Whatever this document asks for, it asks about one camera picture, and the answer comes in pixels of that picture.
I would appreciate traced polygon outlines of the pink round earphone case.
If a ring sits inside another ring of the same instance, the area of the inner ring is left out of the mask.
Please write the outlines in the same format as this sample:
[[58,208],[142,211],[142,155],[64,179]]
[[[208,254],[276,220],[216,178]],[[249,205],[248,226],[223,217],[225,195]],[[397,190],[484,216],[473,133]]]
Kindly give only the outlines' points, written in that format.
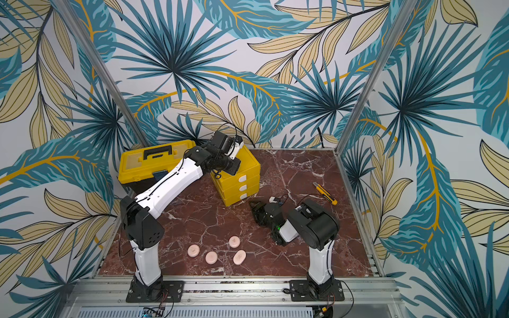
[[232,249],[236,249],[240,246],[241,244],[241,240],[238,236],[232,236],[230,237],[229,239],[229,246],[232,248]]
[[210,251],[205,256],[205,261],[207,264],[213,265],[218,261],[218,255],[214,251]]
[[188,256],[196,258],[200,254],[200,247],[198,245],[190,245],[187,250]]

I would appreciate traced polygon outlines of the pink oval earphone case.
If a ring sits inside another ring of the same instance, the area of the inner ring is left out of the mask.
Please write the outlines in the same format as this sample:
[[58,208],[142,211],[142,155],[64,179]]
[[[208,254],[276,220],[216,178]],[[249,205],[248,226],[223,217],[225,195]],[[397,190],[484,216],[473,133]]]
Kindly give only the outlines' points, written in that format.
[[241,265],[247,257],[247,253],[244,250],[238,250],[233,257],[233,263],[235,265]]

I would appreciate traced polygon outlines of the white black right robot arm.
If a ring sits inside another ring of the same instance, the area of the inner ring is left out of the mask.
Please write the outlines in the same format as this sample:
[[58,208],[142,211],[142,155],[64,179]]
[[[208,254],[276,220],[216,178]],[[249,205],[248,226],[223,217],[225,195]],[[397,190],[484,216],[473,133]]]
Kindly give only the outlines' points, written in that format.
[[298,237],[308,245],[307,277],[313,287],[327,288],[332,284],[332,250],[339,233],[339,222],[332,213],[309,198],[302,200],[286,217],[279,203],[251,200],[249,206],[255,222],[270,229],[277,245],[286,246]]

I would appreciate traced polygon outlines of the yellow plastic drawer cabinet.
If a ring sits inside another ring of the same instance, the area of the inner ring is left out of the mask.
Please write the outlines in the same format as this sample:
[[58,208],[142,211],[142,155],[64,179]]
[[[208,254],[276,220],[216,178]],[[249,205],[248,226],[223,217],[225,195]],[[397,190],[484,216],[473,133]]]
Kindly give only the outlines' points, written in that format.
[[244,146],[238,152],[236,158],[241,161],[236,175],[232,176],[222,171],[220,173],[221,177],[217,179],[213,172],[210,173],[211,179],[226,207],[255,195],[260,186],[261,165],[251,151]]

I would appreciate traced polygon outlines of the yellow black utility knife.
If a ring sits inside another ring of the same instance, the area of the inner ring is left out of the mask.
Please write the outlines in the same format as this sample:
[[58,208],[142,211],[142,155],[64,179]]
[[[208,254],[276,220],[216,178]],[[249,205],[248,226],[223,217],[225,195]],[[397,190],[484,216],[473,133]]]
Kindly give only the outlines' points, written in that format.
[[336,206],[338,201],[332,196],[322,185],[318,184],[317,182],[313,183],[314,187],[317,189],[317,191],[326,198],[327,201],[331,203],[331,205]]

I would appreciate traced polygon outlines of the yellow black plastic toolbox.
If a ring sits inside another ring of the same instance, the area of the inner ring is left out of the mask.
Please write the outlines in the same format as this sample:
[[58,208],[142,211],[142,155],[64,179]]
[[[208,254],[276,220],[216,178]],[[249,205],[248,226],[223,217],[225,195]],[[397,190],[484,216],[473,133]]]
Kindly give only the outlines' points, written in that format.
[[144,192],[179,165],[184,153],[194,146],[193,140],[182,140],[124,152],[118,180],[135,193]]

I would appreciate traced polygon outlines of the left aluminium frame post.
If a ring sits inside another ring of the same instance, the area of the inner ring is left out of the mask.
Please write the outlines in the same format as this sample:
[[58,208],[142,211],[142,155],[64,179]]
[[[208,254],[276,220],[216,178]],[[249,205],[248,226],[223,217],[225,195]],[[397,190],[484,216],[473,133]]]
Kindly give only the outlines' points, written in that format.
[[101,79],[103,85],[110,93],[120,112],[123,114],[125,121],[131,126],[136,139],[143,147],[149,147],[148,142],[143,131],[136,123],[134,115],[132,114],[126,100],[124,99],[121,91],[117,87],[112,75],[109,73],[103,58],[100,56],[98,49],[94,43],[94,27],[91,22],[91,16],[86,12],[83,1],[78,1],[82,11],[85,14],[86,22],[83,22],[78,13],[72,7],[71,1],[57,0],[53,1],[55,9],[62,15],[64,22],[67,24],[70,31],[74,34],[77,43],[80,45],[85,55],[88,57],[91,67],[95,70],[98,77]]

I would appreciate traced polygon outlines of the aluminium frame post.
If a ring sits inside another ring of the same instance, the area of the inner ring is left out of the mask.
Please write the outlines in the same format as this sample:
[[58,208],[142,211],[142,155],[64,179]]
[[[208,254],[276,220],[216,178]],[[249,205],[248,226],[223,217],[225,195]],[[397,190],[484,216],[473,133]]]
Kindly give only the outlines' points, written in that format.
[[112,75],[109,73],[103,58],[100,56],[98,49],[94,43],[94,27],[91,22],[91,16],[86,12],[83,1],[78,1],[82,11],[85,14],[86,22],[83,22],[78,13],[72,7],[71,1],[57,0],[53,1],[55,9],[62,15],[64,22],[67,24],[70,31],[74,34],[77,43],[80,45],[85,55],[88,57],[91,67],[95,70],[98,77],[101,79],[103,85],[110,93],[120,112],[123,114],[125,121],[131,126],[136,139],[143,147],[149,147],[148,142],[143,131],[136,123],[134,115],[132,114],[126,100],[124,99],[121,91],[117,87]]
[[351,115],[349,117],[349,121],[347,122],[342,136],[339,139],[338,145],[335,149],[335,154],[340,156],[347,146],[347,142],[349,140],[350,135],[355,129],[356,123],[358,122],[363,108],[367,103],[369,94],[371,93],[378,77],[383,72],[384,67],[392,53],[393,49],[398,42],[398,38],[401,32],[404,30],[404,27],[407,21],[410,18],[412,10],[414,9],[417,1],[416,0],[408,0],[402,3],[401,9],[398,12],[398,15],[395,18],[394,23],[391,26],[391,29],[388,32],[388,38],[385,42],[384,46],[380,49],[377,60],[372,67],[372,70],[365,82],[365,86],[363,91],[361,92],[359,99],[357,100],[355,107],[353,108]]

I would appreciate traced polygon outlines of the right aluminium frame post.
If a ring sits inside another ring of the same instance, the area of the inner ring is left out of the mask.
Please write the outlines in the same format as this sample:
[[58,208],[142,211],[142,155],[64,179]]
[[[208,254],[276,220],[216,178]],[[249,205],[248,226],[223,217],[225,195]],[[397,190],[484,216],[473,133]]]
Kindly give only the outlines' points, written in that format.
[[388,38],[385,42],[384,46],[380,49],[377,60],[372,67],[372,70],[365,82],[365,86],[363,91],[361,92],[359,99],[357,100],[355,107],[353,108],[351,115],[349,117],[349,121],[347,122],[342,136],[339,139],[338,145],[335,149],[335,154],[340,156],[347,146],[347,142],[349,140],[350,135],[355,129],[356,123],[358,122],[363,108],[367,103],[369,94],[371,93],[378,77],[383,72],[384,67],[392,53],[393,49],[398,42],[398,38],[401,32],[404,30],[404,27],[407,21],[410,18],[412,10],[414,9],[417,1],[416,0],[408,0],[402,3],[401,9],[398,12],[398,15],[395,18],[394,23],[391,26],[391,29],[388,32]]

